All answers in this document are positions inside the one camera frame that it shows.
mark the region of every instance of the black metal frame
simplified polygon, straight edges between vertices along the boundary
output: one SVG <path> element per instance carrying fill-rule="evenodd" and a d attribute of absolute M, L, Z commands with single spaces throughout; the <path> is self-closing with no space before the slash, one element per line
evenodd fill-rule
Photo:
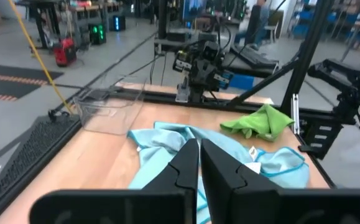
<path fill-rule="evenodd" d="M 112 98 L 122 98 L 122 99 L 134 99 L 139 94 L 137 90 L 130 90 L 130 89 L 122 89 L 117 93 L 111 93 L 110 97 Z M 227 106 L 230 100 L 221 100 L 221 99 L 213 99 L 213 98 L 206 98 L 203 103 L 179 103 L 175 101 L 176 94 L 173 93 L 162 93 L 162 92 L 154 92 L 154 91 L 145 91 L 144 101 L 148 103 L 161 103 L 167 105 L 175 105 L 175 106 L 186 106 L 192 108 L 202 108 L 208 110 L 220 110 L 220 111 L 230 111 L 230 112 L 238 112 L 238 113 L 253 113 L 256 112 L 262 104 L 260 103 L 249 103 L 243 102 L 235 106 Z M 274 108 L 279 110 L 280 106 L 272 105 Z M 313 119 L 317 123 L 325 123 L 328 126 L 331 124 L 338 124 L 342 122 L 333 114 L 328 114 L 326 111 L 319 111 L 319 110 L 312 110 L 312 109 L 304 109 L 300 108 L 300 117 L 303 116 L 305 119 Z M 303 140 L 301 135 L 295 134 L 295 137 L 299 140 L 300 145 L 302 147 L 306 146 L 306 142 Z M 315 152 L 308 151 L 308 156 L 319 170 L 322 177 L 326 180 L 326 183 L 331 188 L 335 188 L 335 184 L 330 179 L 328 174 L 322 168 L 320 163 L 318 162 Z"/>
<path fill-rule="evenodd" d="M 290 79 L 289 85 L 287 87 L 284 99 L 280 107 L 278 107 L 281 112 L 285 113 L 288 116 L 291 116 L 292 113 L 292 97 L 294 94 L 299 94 L 300 89 L 303 85 L 303 81 L 305 76 L 307 75 L 308 67 L 310 66 L 314 51 L 316 46 L 320 41 L 321 33 L 323 32 L 323 28 L 325 27 L 326 17 L 330 13 L 330 9 L 334 3 L 334 0 L 320 0 L 316 4 L 316 10 L 313 16 L 312 23 L 310 25 L 307 37 L 304 43 L 300 46 L 299 53 L 297 57 L 282 67 L 278 72 L 275 72 L 273 75 L 267 77 L 254 88 L 249 90 L 248 92 L 235 97 L 232 101 L 225 103 L 225 107 L 220 107 L 220 105 L 214 103 L 205 102 L 203 105 L 194 105 L 193 103 L 187 103 L 185 106 L 196 106 L 202 108 L 208 108 L 211 110 L 231 110 L 242 113 L 250 113 L 256 111 L 256 105 L 252 105 L 250 103 L 242 103 L 246 98 L 249 98 L 253 94 L 257 93 L 259 90 L 263 89 L 267 85 L 271 84 L 276 79 L 285 75 L 287 72 L 293 69 L 292 77 Z M 166 20 L 165 18 L 165 9 L 167 8 L 167 2 L 164 0 L 160 0 L 159 2 L 159 10 L 160 10 L 160 21 L 159 21 L 159 39 L 164 39 L 166 37 Z M 151 101 L 154 103 L 170 103 L 173 104 L 173 95 L 162 95 L 158 93 L 147 92 L 145 94 L 145 100 Z M 306 137 L 307 144 L 314 143 L 315 136 L 320 134 L 319 125 L 327 125 L 331 129 L 330 131 L 326 131 L 327 135 L 326 141 L 318 141 L 320 145 L 322 145 L 321 149 L 317 148 L 309 148 L 303 146 L 300 148 L 301 151 L 308 152 L 309 156 L 313 161 L 316 161 L 316 165 L 318 162 L 316 158 L 323 159 L 326 155 L 329 147 L 337 137 L 340 130 L 343 128 L 341 124 L 354 124 L 354 121 L 343 120 L 336 117 L 336 115 L 331 111 L 318 111 L 318 110 L 310 110 L 300 108 L 300 120 L 303 121 L 301 124 L 303 128 L 307 128 L 303 133 L 304 137 Z M 306 144 L 306 142 L 302 139 L 302 137 L 298 134 L 296 136 L 299 138 L 301 144 Z M 323 169 L 318 168 L 322 174 L 324 174 Z"/>
<path fill-rule="evenodd" d="M 285 94 L 284 102 L 282 103 L 281 107 L 274 106 L 278 109 L 281 109 L 282 111 L 290 111 L 290 100 L 292 98 L 292 95 L 294 93 L 298 93 L 301 89 L 301 85 L 303 83 L 303 79 L 305 78 L 307 67 L 310 64 L 313 52 L 316 48 L 316 45 L 319 41 L 319 36 L 316 33 L 321 33 L 321 30 L 324 26 L 324 23 L 326 21 L 326 15 L 329 13 L 329 10 L 331 9 L 331 5 L 333 4 L 334 0 L 319 0 L 317 3 L 315 15 L 312 21 L 311 29 L 309 30 L 307 34 L 307 38 L 305 41 L 305 44 L 303 44 L 303 47 L 300 51 L 299 55 L 299 62 L 296 66 L 296 69 L 293 71 L 292 79 L 290 81 L 290 85 L 287 88 L 287 92 Z M 161 19 L 162 22 L 160 22 L 159 26 L 162 27 L 165 23 L 165 19 Z M 264 80 L 256 90 L 264 88 L 274 80 L 276 80 L 279 75 L 276 75 L 274 77 L 270 77 L 267 80 Z M 112 97 L 119 97 L 119 98 L 126 98 L 130 97 L 134 99 L 134 94 L 137 94 L 134 92 L 134 90 L 126 90 L 119 91 L 116 94 L 113 94 Z M 159 92 L 151 92 L 146 91 L 144 100 L 146 102 L 151 103 L 163 103 L 163 104 L 171 104 L 171 105 L 178 105 L 178 106 L 190 106 L 190 107 L 196 107 L 196 108 L 205 108 L 210 110 L 223 110 L 223 111 L 236 111 L 241 113 L 252 113 L 257 111 L 261 104 L 257 103 L 236 103 L 232 104 L 231 106 L 228 106 L 229 102 L 228 100 L 216 100 L 213 99 L 205 99 L 203 103 L 177 103 L 175 101 L 175 95 L 170 93 L 159 93 Z M 339 120 L 334 114 L 328 113 L 327 111 L 318 111 L 318 110 L 310 110 L 310 109 L 303 109 L 300 108 L 300 117 L 306 118 L 306 119 L 313 119 L 314 121 L 318 121 L 321 123 L 329 123 L 329 124 L 339 124 L 342 121 Z M 72 127 L 68 129 L 68 131 L 61 136 L 56 143 L 52 146 L 52 149 L 49 150 L 50 153 L 48 156 L 45 156 L 41 161 L 38 161 L 38 163 L 35 165 L 35 167 L 32 168 L 32 170 L 27 173 L 27 175 L 23 178 L 20 178 L 16 184 L 12 185 L 14 189 L 11 189 L 9 192 L 7 192 L 4 197 L 0 198 L 0 213 L 3 212 L 3 210 L 9 205 L 11 201 L 13 201 L 17 195 L 24 189 L 26 185 L 28 185 L 33 178 L 50 162 L 51 158 L 65 145 L 66 142 L 70 140 L 70 138 L 80 129 L 80 121 L 75 123 Z M 295 137 L 299 140 L 300 145 L 306 146 L 306 142 L 299 134 L 295 134 Z M 307 152 L 310 159 L 316 166 L 316 168 L 319 170 L 322 177 L 326 180 L 326 183 L 330 187 L 335 187 L 335 184 L 331 181 L 328 174 L 325 172 L 325 170 L 322 168 L 320 163 L 316 159 L 316 155 L 313 152 Z"/>

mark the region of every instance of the red machine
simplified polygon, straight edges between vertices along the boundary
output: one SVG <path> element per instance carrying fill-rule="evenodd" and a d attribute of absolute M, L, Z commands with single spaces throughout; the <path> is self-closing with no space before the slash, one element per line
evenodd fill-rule
<path fill-rule="evenodd" d="M 53 52 L 59 67 L 66 67 L 76 60 L 76 47 L 71 38 L 61 40 L 54 44 Z"/>

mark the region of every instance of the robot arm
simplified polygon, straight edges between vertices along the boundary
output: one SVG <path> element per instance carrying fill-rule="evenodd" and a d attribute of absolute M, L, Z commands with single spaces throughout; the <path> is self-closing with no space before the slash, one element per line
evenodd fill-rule
<path fill-rule="evenodd" d="M 176 100 L 182 103 L 201 103 L 205 100 L 205 91 L 227 89 L 233 74 L 220 69 L 223 59 L 224 55 L 218 44 L 210 41 L 202 46 L 177 52 L 173 70 L 183 73 L 185 78 L 177 86 Z"/>
<path fill-rule="evenodd" d="M 344 78 L 333 75 L 332 72 L 337 72 Z M 326 59 L 312 65 L 308 69 L 308 75 L 325 81 L 341 92 L 337 96 L 339 105 L 333 108 L 335 115 L 347 120 L 354 119 L 356 115 L 360 121 L 360 70 L 336 60 Z"/>

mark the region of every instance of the yellow cable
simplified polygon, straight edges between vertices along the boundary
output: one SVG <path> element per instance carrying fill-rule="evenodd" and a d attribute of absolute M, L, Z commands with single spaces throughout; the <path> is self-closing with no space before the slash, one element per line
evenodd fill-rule
<path fill-rule="evenodd" d="M 58 91 L 58 88 L 55 86 L 54 81 L 52 80 L 49 72 L 47 71 L 47 68 L 45 67 L 42 59 L 40 58 L 39 52 L 37 51 L 35 45 L 33 44 L 32 39 L 29 37 L 29 34 L 28 34 L 28 32 L 26 31 L 25 25 L 24 25 L 24 23 L 22 22 L 21 15 L 19 14 L 19 12 L 18 12 L 15 4 L 12 2 L 12 0 L 8 0 L 8 1 L 9 1 L 9 3 L 10 3 L 10 6 L 11 6 L 12 10 L 15 12 L 15 14 L 16 14 L 16 16 L 17 16 L 17 20 L 18 20 L 18 22 L 19 22 L 19 25 L 21 25 L 22 32 L 23 32 L 24 35 L 26 36 L 26 39 L 28 40 L 29 45 L 30 45 L 30 47 L 31 47 L 32 50 L 33 50 L 33 53 L 35 54 L 37 60 L 39 61 L 40 66 L 43 68 L 43 71 L 44 71 L 45 75 L 47 76 L 50 84 L 53 86 L 54 91 L 56 92 L 56 94 L 58 95 L 58 97 L 61 99 L 61 101 L 62 101 L 62 103 L 64 104 L 64 106 L 67 108 L 68 112 L 69 112 L 70 114 L 72 114 L 72 110 L 70 109 L 70 107 L 69 107 L 68 103 L 65 101 L 65 99 L 62 97 L 61 93 Z"/>

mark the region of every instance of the chair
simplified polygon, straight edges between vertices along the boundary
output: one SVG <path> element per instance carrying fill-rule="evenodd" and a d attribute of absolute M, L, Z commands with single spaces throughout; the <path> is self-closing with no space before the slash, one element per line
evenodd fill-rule
<path fill-rule="evenodd" d="M 264 27 L 264 29 L 268 32 L 269 40 L 271 41 L 271 43 L 275 43 L 277 39 L 276 37 L 277 37 L 278 25 L 279 23 L 277 22 L 275 25 L 270 26 L 270 24 L 268 24 L 267 26 Z"/>

